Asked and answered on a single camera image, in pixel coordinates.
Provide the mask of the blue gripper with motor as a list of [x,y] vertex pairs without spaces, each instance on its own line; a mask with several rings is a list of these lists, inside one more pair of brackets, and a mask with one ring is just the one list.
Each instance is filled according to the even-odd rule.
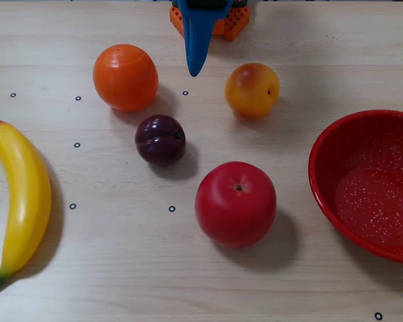
[[212,31],[216,20],[224,19],[233,1],[177,0],[183,16],[185,53],[191,76],[197,76],[208,55]]

